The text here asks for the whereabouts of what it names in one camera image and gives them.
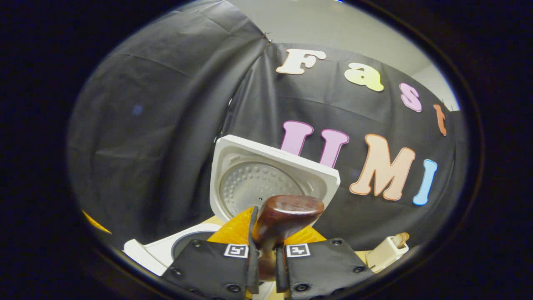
white wall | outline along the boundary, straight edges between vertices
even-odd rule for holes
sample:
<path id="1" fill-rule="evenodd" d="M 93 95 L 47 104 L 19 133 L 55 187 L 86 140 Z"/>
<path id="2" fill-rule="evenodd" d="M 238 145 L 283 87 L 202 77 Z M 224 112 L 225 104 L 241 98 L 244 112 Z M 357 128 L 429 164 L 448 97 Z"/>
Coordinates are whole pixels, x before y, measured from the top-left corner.
<path id="1" fill-rule="evenodd" d="M 359 53 L 410 76 L 459 106 L 446 80 L 411 41 L 378 19 L 335 0 L 228 0 L 274 43 L 303 43 Z"/>
<path id="2" fill-rule="evenodd" d="M 457 102 L 450 85 L 444 77 L 440 74 L 435 65 L 431 64 L 422 70 L 411 75 L 416 81 L 422 83 L 423 86 L 432 91 L 449 110 L 459 110 L 459 103 Z"/>

black fabric backdrop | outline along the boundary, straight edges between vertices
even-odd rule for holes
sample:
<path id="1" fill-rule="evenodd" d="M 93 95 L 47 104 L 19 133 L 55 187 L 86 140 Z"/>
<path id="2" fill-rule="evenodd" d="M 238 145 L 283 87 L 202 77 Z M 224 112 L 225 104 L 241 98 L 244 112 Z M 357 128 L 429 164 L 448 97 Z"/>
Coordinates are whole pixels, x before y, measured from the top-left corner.
<path id="1" fill-rule="evenodd" d="M 324 51 L 327 58 L 303 75 L 278 74 L 289 48 Z M 347 81 L 351 62 L 377 69 L 385 89 Z M 401 101 L 401 82 L 418 91 L 421 113 Z M 70 120 L 70 179 L 81 207 L 113 232 L 113 245 L 121 249 L 133 238 L 149 243 L 213 215 L 209 177 L 216 136 L 280 147 L 283 122 L 302 121 L 315 132 L 301 156 L 314 161 L 324 146 L 322 129 L 350 136 L 335 166 L 341 186 L 315 228 L 355 249 L 402 231 L 415 245 L 431 239 L 452 211 L 466 168 L 460 147 L 465 133 L 456 126 L 460 113 L 441 105 L 448 130 L 443 137 L 435 103 L 440 101 L 425 87 L 378 61 L 322 46 L 268 45 L 231 4 L 203 1 L 143 28 L 95 70 Z M 392 159 L 403 147 L 416 153 L 399 201 L 348 190 L 364 166 L 368 133 L 388 140 Z M 412 198 L 425 159 L 439 167 L 429 202 L 419 207 Z"/>
<path id="2" fill-rule="evenodd" d="M 302 75 L 277 73 L 276 68 L 287 58 L 287 49 L 324 51 L 327 58 L 317 59 L 310 69 L 302 66 Z M 375 68 L 381 74 L 384 90 L 376 92 L 349 82 L 344 72 L 352 62 Z M 420 113 L 403 104 L 400 83 L 418 91 Z M 439 130 L 433 104 L 440 104 L 446 116 L 446 136 Z M 272 44 L 253 64 L 233 96 L 221 135 L 236 135 L 279 148 L 285 134 L 282 124 L 289 120 L 305 122 L 314 127 L 314 133 L 307 137 L 300 156 L 318 162 L 325 144 L 320 132 L 335 129 L 346 133 L 350 141 L 342 146 L 335 164 L 341 185 L 315 229 L 327 238 L 344 238 L 355 249 L 371 249 L 384 237 L 407 231 L 414 246 L 431 238 L 458 201 L 457 190 L 449 191 L 461 187 L 457 180 L 465 170 L 464 165 L 454 168 L 456 156 L 460 155 L 459 162 L 464 164 L 466 155 L 464 149 L 456 151 L 457 143 L 464 139 L 461 126 L 456 126 L 461 123 L 456 121 L 458 115 L 460 112 L 450 113 L 417 81 L 374 59 L 323 46 Z M 387 139 L 391 160 L 403 147 L 416 153 L 398 201 L 374 196 L 373 191 L 365 196 L 349 191 L 365 165 L 365 136 L 369 133 Z M 428 203 L 416 206 L 413 197 L 422 183 L 425 159 L 435 161 L 438 170 Z M 445 192 L 451 192 L 450 197 L 444 198 Z"/>
<path id="3" fill-rule="evenodd" d="M 132 35 L 89 78 L 70 120 L 69 175 L 116 247 L 213 215 L 197 185 L 209 180 L 229 99 L 267 46 L 261 36 L 228 2 L 193 3 Z"/>

white plug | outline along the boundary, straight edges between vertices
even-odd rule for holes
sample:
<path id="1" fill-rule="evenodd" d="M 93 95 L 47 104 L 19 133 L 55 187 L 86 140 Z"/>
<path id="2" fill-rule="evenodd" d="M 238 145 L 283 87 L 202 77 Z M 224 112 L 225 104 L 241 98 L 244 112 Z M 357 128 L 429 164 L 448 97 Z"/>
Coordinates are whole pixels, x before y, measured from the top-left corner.
<path id="1" fill-rule="evenodd" d="M 396 236 L 388 236 L 374 250 L 368 252 L 366 262 L 372 272 L 382 271 L 409 251 L 409 246 L 406 244 L 408 239 L 409 234 L 405 232 Z"/>

foam letter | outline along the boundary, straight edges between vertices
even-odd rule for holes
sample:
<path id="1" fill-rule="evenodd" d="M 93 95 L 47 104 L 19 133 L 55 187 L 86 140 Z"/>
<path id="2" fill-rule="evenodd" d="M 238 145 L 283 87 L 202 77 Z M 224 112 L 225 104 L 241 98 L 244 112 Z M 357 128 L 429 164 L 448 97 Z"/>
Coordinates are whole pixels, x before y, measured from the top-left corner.
<path id="1" fill-rule="evenodd" d="M 413 198 L 413 203 L 416 205 L 424 205 L 427 203 L 427 196 L 430 193 L 431 184 L 433 183 L 433 176 L 437 170 L 437 163 L 432 160 L 424 161 L 424 179 L 420 185 L 418 194 Z"/>
<path id="2" fill-rule="evenodd" d="M 356 62 L 352 62 L 348 67 L 350 69 L 344 72 L 344 77 L 349 82 L 366 85 L 369 89 L 376 92 L 383 91 L 384 87 L 381 85 L 381 76 L 376 69 Z"/>
<path id="3" fill-rule="evenodd" d="M 365 136 L 365 141 L 368 144 L 365 166 L 359 180 L 350 185 L 350 192 L 367 195 L 371 191 L 370 181 L 374 177 L 375 196 L 381 194 L 390 183 L 389 188 L 383 193 L 383 198 L 393 201 L 400 199 L 411 163 L 415 160 L 415 152 L 409 148 L 402 148 L 391 164 L 389 145 L 384 137 L 368 134 Z"/>
<path id="4" fill-rule="evenodd" d="M 350 137 L 344 132 L 333 129 L 324 129 L 320 135 L 326 140 L 320 163 L 333 168 L 342 145 L 348 144 Z"/>
<path id="5" fill-rule="evenodd" d="M 302 49 L 287 49 L 289 55 L 281 67 L 276 68 L 276 72 L 284 74 L 301 75 L 305 72 L 301 68 L 305 64 L 306 68 L 312 68 L 314 63 L 319 59 L 325 59 L 326 54 L 322 51 L 302 50 Z"/>
<path id="6" fill-rule="evenodd" d="M 405 106 L 416 111 L 417 113 L 422 111 L 422 104 L 418 99 L 418 92 L 412 86 L 407 83 L 400 83 L 400 91 L 402 92 L 401 100 Z"/>
<path id="7" fill-rule="evenodd" d="M 281 142 L 281 150 L 300 155 L 305 137 L 313 133 L 313 127 L 309 124 L 298 121 L 287 121 L 283 123 L 285 137 Z"/>
<path id="8" fill-rule="evenodd" d="M 446 117 L 444 117 L 442 108 L 440 108 L 440 105 L 438 104 L 433 105 L 433 108 L 437 111 L 437 122 L 439 124 L 440 133 L 442 133 L 443 136 L 446 136 L 446 127 L 444 127 L 444 120 Z"/>

wooden handle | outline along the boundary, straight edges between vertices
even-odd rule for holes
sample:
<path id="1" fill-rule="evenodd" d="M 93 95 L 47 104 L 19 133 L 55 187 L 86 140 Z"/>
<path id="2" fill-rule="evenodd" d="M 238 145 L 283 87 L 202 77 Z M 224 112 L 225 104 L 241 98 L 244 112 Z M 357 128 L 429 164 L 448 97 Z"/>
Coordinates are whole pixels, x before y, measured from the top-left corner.
<path id="1" fill-rule="evenodd" d="M 324 204 L 311 196 L 272 196 L 255 222 L 252 238 L 259 250 L 259 278 L 275 280 L 274 248 L 286 238 L 313 223 L 324 212 Z"/>

